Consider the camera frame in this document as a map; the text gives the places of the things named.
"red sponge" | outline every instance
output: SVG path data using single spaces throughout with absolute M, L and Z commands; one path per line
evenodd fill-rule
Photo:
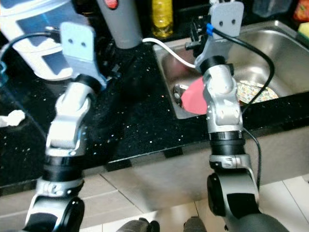
M 193 114 L 206 114 L 207 104 L 203 96 L 203 90 L 203 77 L 200 77 L 182 94 L 183 109 Z

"black granite countertop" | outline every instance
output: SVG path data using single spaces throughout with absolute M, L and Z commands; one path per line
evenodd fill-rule
M 152 45 L 117 52 L 120 58 L 132 54 L 136 59 L 125 75 L 109 83 L 87 115 L 84 169 L 121 169 L 133 157 L 208 140 L 205 116 L 176 118 Z M 17 101 L 47 133 L 68 81 L 45 81 L 27 66 L 14 68 L 19 71 L 0 88 L 1 115 L 18 109 Z M 244 126 L 265 135 L 309 125 L 308 98 L 309 92 L 256 103 L 243 116 Z M 44 151 L 44 138 L 29 118 L 17 127 L 0 128 L 0 195 L 33 188 L 42 175 Z

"white cable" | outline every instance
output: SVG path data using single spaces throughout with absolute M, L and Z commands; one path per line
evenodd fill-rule
M 163 42 L 155 39 L 155 38 L 145 38 L 142 40 L 143 43 L 146 42 L 153 42 L 156 43 L 158 45 L 160 45 L 161 47 L 163 47 L 165 50 L 167 50 L 172 56 L 174 56 L 179 62 L 181 62 L 182 64 L 184 64 L 185 66 L 188 66 L 189 68 L 195 69 L 195 65 L 194 64 L 190 64 L 189 62 L 185 61 L 184 59 L 182 59 L 180 56 L 178 56 L 175 52 L 173 52 L 168 46 L 166 46 Z

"blue connector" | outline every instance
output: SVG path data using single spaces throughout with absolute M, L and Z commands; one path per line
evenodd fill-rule
M 206 32 L 207 32 L 208 35 L 212 36 L 212 31 L 213 31 L 213 29 L 214 29 L 214 27 L 213 27 L 212 24 L 208 23 L 208 24 L 206 25 Z

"yellow bottle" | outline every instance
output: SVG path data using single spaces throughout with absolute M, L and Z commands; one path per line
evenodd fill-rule
M 165 38 L 173 33 L 172 0 L 152 0 L 152 32 L 156 37 Z

